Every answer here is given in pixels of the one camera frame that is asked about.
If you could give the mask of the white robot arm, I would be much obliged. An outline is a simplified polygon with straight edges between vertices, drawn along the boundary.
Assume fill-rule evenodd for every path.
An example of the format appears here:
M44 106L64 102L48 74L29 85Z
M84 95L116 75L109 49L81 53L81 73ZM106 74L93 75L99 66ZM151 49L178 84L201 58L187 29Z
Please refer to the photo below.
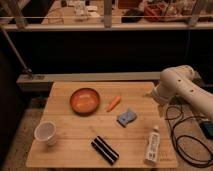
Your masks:
M160 82L151 91L151 97L160 105L167 104L176 94L213 121L213 94L193 83L195 71L189 65L164 69Z

